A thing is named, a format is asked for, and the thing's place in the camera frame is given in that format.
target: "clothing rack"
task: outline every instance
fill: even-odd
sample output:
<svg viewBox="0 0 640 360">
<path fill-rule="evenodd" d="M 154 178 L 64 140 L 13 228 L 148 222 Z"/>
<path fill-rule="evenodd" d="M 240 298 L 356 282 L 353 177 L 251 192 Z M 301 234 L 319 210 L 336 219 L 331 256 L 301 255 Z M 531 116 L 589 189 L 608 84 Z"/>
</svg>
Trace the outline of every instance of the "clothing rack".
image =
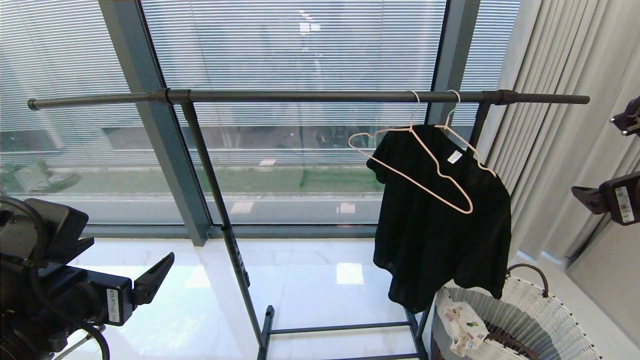
<svg viewBox="0 0 640 360">
<path fill-rule="evenodd" d="M 458 102 L 458 96 L 452 92 L 416 92 L 420 102 Z M 350 358 L 351 360 L 384 360 L 384 359 L 411 359 L 419 358 L 427 360 L 427 352 L 422 340 L 422 333 L 427 322 L 430 306 L 422 313 L 420 324 L 416 321 L 414 314 L 405 309 L 406 321 L 401 322 L 381 322 L 364 323 L 355 325 L 334 325 L 322 327 L 302 327 L 295 329 L 272 329 L 275 310 L 269 305 L 264 317 L 262 330 L 258 323 L 258 318 L 253 307 L 253 302 L 249 294 L 249 276 L 244 268 L 242 256 L 237 245 L 231 221 L 227 213 L 222 192 L 216 179 L 216 173 L 211 163 L 211 158 L 207 152 L 207 147 L 202 136 L 198 116 L 196 114 L 194 102 L 416 102 L 415 95 L 409 91 L 385 91 L 385 92 L 293 92 L 293 91 L 244 91 L 244 90 L 174 90 L 162 88 L 154 92 L 135 94 L 110 94 L 94 95 L 85 97 L 66 97 L 58 99 L 30 99 L 28 106 L 32 110 L 44 108 L 61 108 L 71 106 L 89 106 L 98 104 L 116 104 L 132 102 L 156 102 L 167 105 L 180 105 L 184 117 L 189 125 L 190 131 L 195 141 L 196 149 L 200 161 L 204 167 L 207 179 L 212 188 L 212 194 L 216 202 L 216 207 L 222 219 L 221 231 L 227 246 L 229 257 L 236 275 L 238 286 L 242 293 L 244 305 L 249 315 L 255 338 L 258 342 L 258 360 L 266 360 L 269 350 L 269 341 L 272 335 L 277 334 L 297 334 L 303 332 L 324 332 L 351 329 L 372 329 L 382 327 L 409 326 L 411 331 L 415 352 L 411 354 L 384 355 Z M 480 132 L 484 125 L 489 107 L 493 105 L 506 105 L 515 102 L 543 102 L 555 104 L 587 104 L 588 96 L 581 95 L 551 95 L 551 94 L 519 94 L 511 90 L 493 90 L 460 92 L 460 102 L 476 102 L 479 104 L 476 112 L 476 122 L 471 133 L 469 143 L 477 145 Z"/>
</svg>

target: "curtain fold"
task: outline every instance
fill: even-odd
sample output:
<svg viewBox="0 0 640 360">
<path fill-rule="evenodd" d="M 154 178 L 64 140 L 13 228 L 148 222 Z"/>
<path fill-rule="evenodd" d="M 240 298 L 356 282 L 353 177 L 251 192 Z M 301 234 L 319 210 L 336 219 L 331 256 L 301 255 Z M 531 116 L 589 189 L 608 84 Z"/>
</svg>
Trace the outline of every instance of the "curtain fold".
<svg viewBox="0 0 640 360">
<path fill-rule="evenodd" d="M 591 102 L 496 107 L 479 147 L 511 192 L 511 255 L 521 250 L 538 258 L 546 251 L 563 258 L 603 218 L 582 207 L 571 186 L 596 187 L 638 166 L 640 141 L 621 136 L 608 120 L 640 94 L 640 2 L 542 0 L 528 6 L 537 11 L 520 9 L 499 86 L 588 95 Z"/>
</svg>

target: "woven basket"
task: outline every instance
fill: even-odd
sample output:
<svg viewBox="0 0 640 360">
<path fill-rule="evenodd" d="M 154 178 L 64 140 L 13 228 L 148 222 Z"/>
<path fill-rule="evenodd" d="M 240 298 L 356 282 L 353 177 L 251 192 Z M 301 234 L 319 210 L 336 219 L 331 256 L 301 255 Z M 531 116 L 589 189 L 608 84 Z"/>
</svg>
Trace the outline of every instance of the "woven basket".
<svg viewBox="0 0 640 360">
<path fill-rule="evenodd" d="M 512 269 L 527 267 L 542 276 L 544 288 L 511 276 Z M 599 360 L 602 356 L 584 333 L 573 314 L 549 294 L 548 282 L 539 268 L 528 264 L 511 266 L 507 270 L 500 300 L 487 292 L 446 286 L 438 296 L 448 296 L 453 302 L 467 302 L 490 326 L 492 332 L 475 350 L 468 350 L 465 357 L 455 355 L 449 346 L 451 338 L 445 332 L 440 317 L 433 317 L 431 351 L 433 359 L 532 359 L 532 360 Z M 504 332 L 495 334 L 492 329 Z"/>
</svg>

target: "white tile floor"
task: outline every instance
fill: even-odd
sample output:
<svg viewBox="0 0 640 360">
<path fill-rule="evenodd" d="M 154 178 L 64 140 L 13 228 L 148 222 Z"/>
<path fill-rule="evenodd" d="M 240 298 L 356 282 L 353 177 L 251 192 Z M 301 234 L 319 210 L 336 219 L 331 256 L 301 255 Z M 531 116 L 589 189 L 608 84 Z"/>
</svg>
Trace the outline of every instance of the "white tile floor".
<svg viewBox="0 0 640 360">
<path fill-rule="evenodd" d="M 262 324 L 267 305 L 275 329 L 404 321 L 387 298 L 389 274 L 371 259 L 371 240 L 241 240 L 251 295 Z M 255 359 L 257 345 L 221 240 L 194 248 L 187 240 L 97 240 L 71 265 L 136 278 L 166 253 L 175 264 L 151 305 L 105 337 L 112 359 Z M 605 359 L 640 359 L 640 350 L 565 276 L 543 258 L 552 293 L 572 309 Z M 535 273 L 516 275 L 540 283 Z M 425 336 L 428 346 L 428 335 Z M 273 336 L 269 359 L 326 359 L 413 352 L 402 328 Z M 94 341 L 68 359 L 99 359 Z"/>
</svg>

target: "brown basket handle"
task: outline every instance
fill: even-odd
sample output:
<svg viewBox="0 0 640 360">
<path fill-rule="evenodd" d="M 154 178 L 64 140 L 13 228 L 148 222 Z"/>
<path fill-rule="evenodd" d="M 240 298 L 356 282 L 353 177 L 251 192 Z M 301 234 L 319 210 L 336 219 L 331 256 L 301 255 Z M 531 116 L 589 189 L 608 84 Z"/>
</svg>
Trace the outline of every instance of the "brown basket handle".
<svg viewBox="0 0 640 360">
<path fill-rule="evenodd" d="M 505 346 L 504 344 L 508 343 L 510 346 L 516 347 L 519 350 L 524 351 L 525 353 L 527 353 L 527 355 L 529 356 L 529 359 L 531 359 L 531 360 L 539 360 L 538 356 L 536 355 L 536 353 L 533 352 L 533 350 L 529 349 L 523 343 L 519 342 L 516 339 L 511 339 L 511 338 L 507 338 L 506 336 L 496 335 L 496 334 L 488 334 L 486 336 L 486 338 L 484 338 L 484 339 L 485 340 L 501 341 L 502 342 L 502 346 Z"/>
<path fill-rule="evenodd" d="M 509 268 L 507 268 L 507 276 L 511 276 L 511 271 L 515 268 L 520 268 L 520 267 L 524 267 L 524 268 L 532 268 L 533 270 L 537 271 L 538 274 L 540 274 L 540 277 L 542 277 L 542 283 L 544 284 L 544 290 L 542 291 L 542 297 L 549 297 L 549 283 L 547 281 L 547 277 L 545 276 L 545 274 L 542 272 L 542 270 L 540 270 L 539 268 L 536 268 L 533 265 L 529 265 L 529 264 L 515 264 L 513 266 L 509 266 Z"/>
</svg>

